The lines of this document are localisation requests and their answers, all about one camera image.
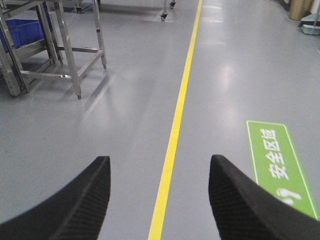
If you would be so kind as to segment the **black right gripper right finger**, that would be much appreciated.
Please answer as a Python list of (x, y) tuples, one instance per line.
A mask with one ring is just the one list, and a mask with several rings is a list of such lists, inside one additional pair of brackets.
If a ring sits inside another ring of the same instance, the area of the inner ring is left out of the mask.
[(320, 223), (276, 199), (226, 157), (210, 160), (208, 197), (222, 240), (318, 240)]

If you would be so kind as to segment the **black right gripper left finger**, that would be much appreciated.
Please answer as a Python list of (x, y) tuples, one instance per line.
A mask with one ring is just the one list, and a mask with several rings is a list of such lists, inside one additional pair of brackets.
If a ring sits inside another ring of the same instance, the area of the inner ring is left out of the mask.
[(57, 193), (1, 223), (2, 240), (96, 240), (111, 194), (109, 156), (98, 156)]

